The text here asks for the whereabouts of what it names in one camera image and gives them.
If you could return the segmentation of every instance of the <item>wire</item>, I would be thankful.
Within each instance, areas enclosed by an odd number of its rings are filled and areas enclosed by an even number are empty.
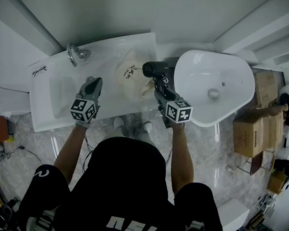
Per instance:
[[[90,146],[90,144],[88,143],[88,138],[87,138],[87,135],[85,135],[85,141],[87,143],[87,148],[88,148],[88,151],[91,152],[94,150],[94,148],[92,146]]]
[[[43,165],[42,161],[40,160],[40,158],[39,158],[36,154],[34,154],[33,152],[27,150],[26,148],[24,148],[23,150],[25,150],[26,152],[29,152],[29,153],[33,154],[33,155],[39,160],[40,164]]]
[[[168,165],[168,163],[169,163],[169,161],[170,161],[170,157],[171,157],[171,154],[172,154],[172,149],[173,149],[173,148],[171,148],[171,150],[170,150],[170,152],[169,152],[169,154],[168,154],[168,157],[167,157],[167,160],[166,160],[166,167],[167,167],[167,165]]]
[[[87,148],[88,148],[88,151],[89,151],[89,154],[86,156],[85,158],[85,161],[83,162],[82,164],[82,173],[84,174],[85,173],[85,165],[86,165],[86,161],[88,159],[88,157],[92,154],[92,152],[94,151],[94,147],[92,147],[89,143],[88,143],[88,138],[87,138],[87,135],[85,135],[85,141],[87,143]]]
[[[39,158],[36,154],[34,154],[32,151],[27,150],[27,149],[26,149],[24,146],[22,146],[22,145],[18,146],[18,147],[17,147],[15,150],[13,150],[12,152],[0,153],[0,161],[2,161],[2,160],[4,160],[4,159],[9,160],[9,159],[11,158],[12,154],[15,153],[17,150],[24,150],[24,151],[26,151],[26,152],[28,152],[28,153],[33,154],[33,155],[39,160],[40,164],[43,165],[42,161],[40,160],[40,158]]]

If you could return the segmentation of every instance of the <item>vessel sink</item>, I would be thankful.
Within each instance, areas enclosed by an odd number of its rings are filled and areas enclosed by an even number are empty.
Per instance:
[[[148,61],[157,59],[154,33],[111,38],[80,48],[90,50],[91,55],[82,61],[73,54],[77,67],[72,65],[65,51],[28,68],[30,105],[36,132],[75,124],[69,109],[81,85],[90,76],[103,79],[97,120],[157,108],[154,97],[142,103],[141,107],[131,103],[115,79],[116,69],[130,49],[147,53],[150,55]]]
[[[188,51],[176,64],[174,87],[192,106],[192,122],[213,126],[247,104],[254,95],[251,68],[241,58]]]

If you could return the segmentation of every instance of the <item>marble floor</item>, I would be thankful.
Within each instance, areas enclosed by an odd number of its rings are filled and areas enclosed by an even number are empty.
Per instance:
[[[237,168],[237,166],[245,167],[248,158],[234,152],[232,122],[236,115],[232,114],[218,126],[209,128],[202,128],[191,122],[186,123],[185,133],[194,164],[194,181],[205,183],[212,189],[218,207],[235,198],[250,209],[249,218],[251,218],[258,212],[259,198],[266,194],[270,173],[261,168],[250,176]],[[35,133],[30,113],[17,118],[14,126],[15,142],[4,144],[6,152],[12,152],[22,145],[35,153],[42,163],[53,164],[73,127]],[[167,159],[171,151],[172,130],[165,129],[158,111],[125,115],[123,119],[129,128],[130,136],[141,126],[142,121],[150,120],[153,124],[151,139]],[[87,131],[89,144],[95,147],[112,130],[113,118],[92,122]],[[84,142],[70,189],[73,189],[80,179],[82,164],[88,153]],[[263,166],[270,167],[271,160],[272,153],[264,152]],[[7,199],[16,196],[23,198],[39,165],[40,162],[34,155],[23,150],[17,150],[9,159],[0,161],[0,186]],[[173,202],[170,163],[166,171],[169,200]]]

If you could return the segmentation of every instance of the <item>cardboard box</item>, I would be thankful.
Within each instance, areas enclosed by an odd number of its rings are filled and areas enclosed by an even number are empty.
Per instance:
[[[286,179],[287,176],[284,174],[284,172],[275,170],[269,179],[268,185],[266,187],[267,190],[270,190],[275,194],[280,194]]]
[[[256,105],[258,108],[266,108],[278,98],[277,84],[274,73],[263,71],[254,74],[256,84]]]
[[[278,108],[247,111],[233,122],[235,152],[254,157],[279,145],[283,137],[283,112]]]

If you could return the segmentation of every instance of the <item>chrome faucet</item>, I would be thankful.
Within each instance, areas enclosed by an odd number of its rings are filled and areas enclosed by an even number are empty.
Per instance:
[[[72,55],[72,50],[71,50],[71,49],[73,49],[74,52],[76,53],[76,55],[77,55],[80,59],[82,59],[83,61],[86,61],[86,60],[89,58],[90,54],[91,54],[91,52],[88,51],[88,50],[81,50],[81,49],[79,49],[78,47],[76,47],[75,45],[73,45],[72,43],[68,43],[68,44],[67,44],[67,47],[66,47],[67,55],[68,55],[68,58],[69,58],[70,62],[72,63],[72,65],[73,65],[74,67],[77,66],[77,63],[76,63],[76,61],[74,60],[74,57],[73,57],[73,55]]]

